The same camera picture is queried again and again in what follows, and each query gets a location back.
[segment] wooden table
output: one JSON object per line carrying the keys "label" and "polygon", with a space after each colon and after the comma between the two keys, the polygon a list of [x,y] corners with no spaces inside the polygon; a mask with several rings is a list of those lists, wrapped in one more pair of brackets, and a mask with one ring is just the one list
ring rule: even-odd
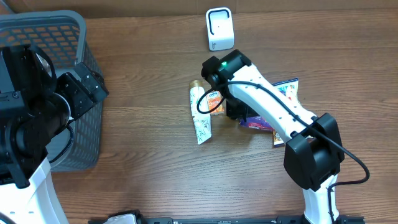
{"label": "wooden table", "polygon": [[[270,81],[299,78],[298,96],[331,113],[343,144],[371,171],[338,187],[341,214],[398,222],[398,9],[236,14],[234,49]],[[101,155],[84,172],[53,174],[71,223],[138,208],[147,217],[261,218],[300,215],[301,189],[271,134],[212,117],[197,145],[188,83],[209,52],[204,16],[88,19],[87,41],[111,92]],[[351,159],[339,180],[364,172]]]}

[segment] white tube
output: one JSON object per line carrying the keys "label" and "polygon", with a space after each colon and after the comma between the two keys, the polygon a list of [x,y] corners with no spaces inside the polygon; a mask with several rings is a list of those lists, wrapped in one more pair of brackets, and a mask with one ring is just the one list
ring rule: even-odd
{"label": "white tube", "polygon": [[[203,89],[201,81],[199,80],[192,81],[189,84],[189,89],[193,124],[195,125],[195,131],[197,132],[198,144],[202,144],[207,139],[211,138],[210,114],[201,114],[197,110],[198,100],[203,94],[205,94],[205,89]],[[209,110],[206,97],[204,97],[200,102],[199,108],[201,111]]]}

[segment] black cable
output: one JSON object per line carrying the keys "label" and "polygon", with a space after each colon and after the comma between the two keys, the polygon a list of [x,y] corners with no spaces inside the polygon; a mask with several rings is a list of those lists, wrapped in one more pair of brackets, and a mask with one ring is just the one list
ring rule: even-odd
{"label": "black cable", "polygon": [[50,160],[50,163],[55,162],[57,159],[61,158],[62,155],[64,155],[64,153],[69,149],[69,147],[73,144],[74,140],[75,140],[75,133],[73,132],[73,129],[69,126],[69,124],[67,125],[67,129],[69,131],[69,141],[67,143],[67,145],[62,149],[62,151],[54,157],[54,159]]}
{"label": "black cable", "polygon": [[[329,214],[330,214],[330,218],[331,218],[331,222],[335,223],[335,219],[334,219],[334,214],[332,212],[332,208],[331,208],[331,191],[333,187],[339,186],[339,185],[351,185],[351,184],[362,184],[364,182],[366,182],[367,180],[369,180],[370,178],[370,172],[369,169],[366,167],[366,165],[360,160],[358,159],[354,154],[352,154],[351,152],[349,152],[349,150],[345,149],[343,146],[340,146],[339,144],[337,144],[336,142],[334,142],[333,140],[331,140],[330,138],[326,137],[324,134],[322,134],[321,132],[319,132],[318,130],[314,129],[313,127],[311,127],[309,124],[307,124],[305,121],[303,121],[300,116],[298,116],[297,114],[295,114],[289,107],[287,107],[282,100],[280,100],[277,96],[275,96],[275,94],[273,94],[273,92],[271,92],[270,90],[268,90],[267,88],[263,87],[261,84],[257,84],[257,83],[252,83],[252,82],[246,82],[246,81],[231,81],[228,83],[224,83],[221,84],[219,86],[217,86],[216,88],[223,88],[223,87],[227,87],[228,85],[234,85],[234,84],[241,84],[241,85],[251,85],[254,86],[256,88],[259,88],[263,91],[265,91],[266,93],[270,94],[271,97],[273,97],[273,99],[275,99],[290,115],[292,115],[292,117],[294,119],[296,119],[298,122],[300,122],[301,124],[303,124],[305,127],[307,127],[308,129],[311,129],[312,133],[315,135],[314,137],[318,137],[323,139],[324,141],[327,141],[331,144],[333,144],[334,146],[336,146],[337,148],[339,148],[340,150],[342,150],[345,154],[347,154],[348,156],[350,156],[350,158],[352,158],[355,162],[357,162],[365,171],[365,177],[361,180],[353,180],[353,181],[344,181],[344,182],[337,182],[334,184],[331,184],[328,187],[328,204],[329,204]],[[202,112],[199,109],[199,104],[200,102],[204,99],[204,97],[211,93],[212,91],[214,91],[214,88],[209,89],[208,91],[206,91],[205,94],[203,94],[203,96],[201,96],[198,100],[198,104],[197,104],[197,110],[199,113],[210,113],[209,111],[207,112]]]}
{"label": "black cable", "polygon": [[198,110],[199,113],[201,113],[201,114],[208,114],[208,113],[211,113],[211,112],[217,110],[217,108],[224,102],[225,98],[223,97],[223,98],[221,99],[221,101],[217,104],[217,106],[215,106],[213,109],[211,109],[211,110],[209,110],[209,111],[205,111],[205,112],[201,111],[201,110],[199,109],[200,102],[204,99],[204,97],[207,96],[207,94],[211,93],[212,91],[213,91],[212,88],[209,89],[208,91],[206,91],[206,93],[204,93],[204,94],[199,98],[198,104],[197,104],[197,110]]}
{"label": "black cable", "polygon": [[8,218],[5,214],[0,212],[0,220],[5,224],[16,224],[12,219]]}

